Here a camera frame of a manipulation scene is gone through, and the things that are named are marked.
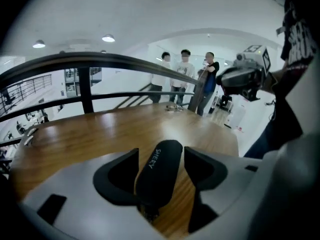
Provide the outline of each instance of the person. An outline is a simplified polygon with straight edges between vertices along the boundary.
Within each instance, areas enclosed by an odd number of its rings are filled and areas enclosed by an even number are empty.
[[[2,94],[2,97],[6,99],[4,102],[6,105],[10,105],[12,103],[12,100],[16,98],[16,97],[12,97],[12,98],[10,97],[7,88],[2,89],[0,92]]]
[[[199,116],[203,116],[204,109],[208,102],[210,101],[212,95],[214,94],[215,88],[216,88],[216,75],[218,70],[220,69],[219,62],[214,62],[215,55],[213,52],[207,52],[205,54],[205,60],[207,62],[207,66],[204,69],[200,69],[198,71],[198,75],[201,76],[201,74],[204,72],[204,70],[208,71],[204,88],[203,88],[203,94],[202,98],[200,100],[200,103],[198,105],[196,113]]]
[[[162,61],[160,61],[158,64],[165,68],[171,69],[170,53],[165,51],[164,53],[162,53],[161,58],[162,58]],[[166,83],[166,78],[164,76],[158,75],[158,74],[152,74],[150,91],[161,92],[165,83]],[[153,103],[159,103],[160,99],[161,99],[161,95],[150,96],[150,100],[152,100]]]
[[[184,49],[181,51],[181,62],[178,63],[174,70],[178,73],[184,74],[188,77],[194,78],[195,77],[195,67],[191,63],[189,63],[189,57],[191,55],[191,52],[187,49]],[[177,79],[170,79],[170,86],[171,86],[171,92],[182,92],[184,93],[188,87],[188,84],[186,82],[177,80]],[[176,95],[170,96],[170,101],[175,102]],[[179,94],[177,96],[177,105],[181,105],[184,100],[184,95]]]
[[[267,152],[278,150],[303,133],[285,98],[312,61],[316,43],[292,1],[285,1],[284,13],[285,37],[281,53],[284,66],[282,70],[269,73],[262,87],[262,90],[275,94],[274,113],[261,136],[244,155],[246,158],[262,159]]]

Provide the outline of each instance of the microphone windscreen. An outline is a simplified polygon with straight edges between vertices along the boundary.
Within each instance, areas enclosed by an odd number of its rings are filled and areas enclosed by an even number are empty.
[[[160,208],[169,203],[178,174],[183,146],[177,140],[156,145],[142,169],[135,192],[144,206]]]

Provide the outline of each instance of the railing post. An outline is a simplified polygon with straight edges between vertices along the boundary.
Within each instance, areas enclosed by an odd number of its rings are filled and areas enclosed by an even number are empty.
[[[205,86],[206,78],[205,77],[199,77],[198,83],[194,87],[194,95],[190,100],[190,104],[188,106],[188,110],[192,112],[196,112],[196,109],[202,99],[202,95],[204,92],[204,86]]]
[[[93,113],[91,86],[90,86],[90,67],[78,68],[81,102],[85,114]]]
[[[2,101],[2,105],[3,105],[4,112],[5,112],[6,114],[8,114],[8,113],[7,113],[7,110],[6,110],[6,104],[5,104],[5,102],[4,102],[4,98],[3,98],[2,93],[0,94],[0,96],[1,96],[1,101]]]
[[[22,91],[21,91],[21,84],[19,84],[19,89],[20,89],[21,98],[22,98],[22,100],[24,100],[24,95],[22,94]]]
[[[32,83],[33,83],[33,89],[34,89],[34,93],[36,93],[36,87],[35,87],[35,79],[32,79]]]

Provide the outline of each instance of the black t-shirt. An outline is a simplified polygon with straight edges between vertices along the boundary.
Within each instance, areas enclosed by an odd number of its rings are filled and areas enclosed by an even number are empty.
[[[214,92],[215,88],[216,88],[216,75],[218,70],[220,69],[220,64],[219,62],[214,62],[210,65],[208,65],[208,67],[214,67],[214,71],[213,72],[209,72],[208,71],[208,75],[206,77],[205,80],[205,85],[204,85],[204,92],[205,93],[209,93],[209,92]]]
[[[284,46],[281,58],[288,60],[287,71],[281,80],[273,86],[276,98],[272,122],[266,131],[276,147],[299,137],[303,132],[300,124],[286,101],[286,96],[299,81],[316,52],[316,44],[306,21],[297,15],[290,0],[284,5]]]
[[[316,43],[306,21],[297,15],[290,0],[285,1],[284,13],[285,39],[281,58],[288,60],[288,70],[305,69],[316,53]]]

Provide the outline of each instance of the shirt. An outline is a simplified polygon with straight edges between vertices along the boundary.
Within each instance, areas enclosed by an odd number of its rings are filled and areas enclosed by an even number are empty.
[[[191,78],[195,77],[195,67],[189,62],[180,62],[175,66],[174,70],[188,77],[191,77]],[[182,87],[182,85],[185,85],[185,88],[187,88],[187,83],[184,81],[177,80],[177,79],[172,79],[172,81],[173,81],[172,85],[174,87]]]
[[[220,65],[219,62],[214,62],[210,65],[208,65],[208,67],[214,67],[214,71],[213,72],[209,72],[208,71],[208,76],[206,77],[206,81],[204,84],[204,93],[212,93],[215,91],[216,88],[216,75],[218,70],[220,69]]]
[[[170,63],[163,60],[158,63],[158,65],[171,69]],[[152,74],[151,84],[155,86],[164,86],[166,83],[166,77],[159,74]]]
[[[284,13],[285,38],[281,59],[288,59],[288,70],[305,69],[316,53],[316,43],[306,21],[297,15],[292,1],[285,1]]]
[[[277,148],[302,134],[300,124],[287,103],[286,96],[299,81],[316,52],[309,27],[306,21],[297,15],[290,0],[285,1],[284,12],[285,33],[281,58],[288,60],[287,71],[272,87],[276,103],[272,121],[266,128],[269,140],[273,139],[272,142],[276,143]]]

